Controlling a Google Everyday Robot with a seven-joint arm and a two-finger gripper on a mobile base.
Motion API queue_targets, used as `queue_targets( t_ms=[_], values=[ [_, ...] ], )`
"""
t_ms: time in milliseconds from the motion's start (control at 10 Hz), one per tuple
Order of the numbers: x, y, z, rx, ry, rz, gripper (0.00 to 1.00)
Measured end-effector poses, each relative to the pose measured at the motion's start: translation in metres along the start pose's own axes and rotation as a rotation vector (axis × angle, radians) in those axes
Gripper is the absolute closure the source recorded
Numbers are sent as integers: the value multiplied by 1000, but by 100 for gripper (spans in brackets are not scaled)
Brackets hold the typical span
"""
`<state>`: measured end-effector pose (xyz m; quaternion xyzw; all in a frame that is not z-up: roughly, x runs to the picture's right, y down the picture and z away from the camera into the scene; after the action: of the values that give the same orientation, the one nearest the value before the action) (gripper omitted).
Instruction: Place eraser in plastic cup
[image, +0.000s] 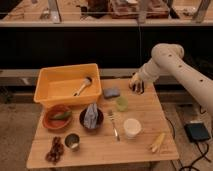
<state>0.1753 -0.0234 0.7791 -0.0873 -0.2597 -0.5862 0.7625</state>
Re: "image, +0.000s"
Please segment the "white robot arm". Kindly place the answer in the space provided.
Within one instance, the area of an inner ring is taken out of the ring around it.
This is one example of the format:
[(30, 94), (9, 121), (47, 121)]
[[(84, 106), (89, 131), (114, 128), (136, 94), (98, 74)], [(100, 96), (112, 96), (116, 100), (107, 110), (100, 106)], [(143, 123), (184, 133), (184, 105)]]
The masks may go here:
[(213, 80), (183, 61), (184, 49), (179, 44), (159, 43), (151, 58), (133, 75), (129, 88), (142, 93), (142, 84), (156, 81), (163, 72), (172, 75), (213, 116)]

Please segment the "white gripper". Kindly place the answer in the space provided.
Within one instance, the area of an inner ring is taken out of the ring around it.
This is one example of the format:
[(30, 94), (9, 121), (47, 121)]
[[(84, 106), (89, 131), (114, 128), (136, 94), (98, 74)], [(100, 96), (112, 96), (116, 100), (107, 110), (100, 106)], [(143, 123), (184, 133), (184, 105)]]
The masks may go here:
[(129, 82), (129, 87), (133, 88), (135, 85), (140, 83), (140, 79), (143, 82), (155, 82), (161, 73), (159, 66), (150, 59), (145, 63), (138, 71), (138, 74), (135, 73)]

